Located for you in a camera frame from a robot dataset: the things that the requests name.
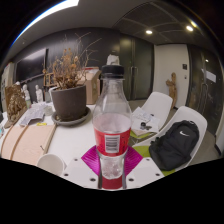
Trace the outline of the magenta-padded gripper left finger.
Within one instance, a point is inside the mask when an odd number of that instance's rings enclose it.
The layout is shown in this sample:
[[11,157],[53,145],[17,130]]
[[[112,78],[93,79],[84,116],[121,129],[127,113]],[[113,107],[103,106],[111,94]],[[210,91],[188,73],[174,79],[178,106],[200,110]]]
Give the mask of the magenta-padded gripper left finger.
[[100,188],[100,158],[96,147],[91,147],[83,156],[74,157],[61,177],[84,188]]

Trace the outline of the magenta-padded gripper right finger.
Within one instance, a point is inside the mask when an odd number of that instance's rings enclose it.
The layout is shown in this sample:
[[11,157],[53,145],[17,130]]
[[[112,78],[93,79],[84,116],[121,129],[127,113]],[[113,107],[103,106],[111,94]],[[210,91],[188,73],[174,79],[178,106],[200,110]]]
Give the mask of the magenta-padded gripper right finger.
[[140,188],[163,177],[163,173],[150,157],[143,157],[135,149],[128,147],[124,159],[125,189]]

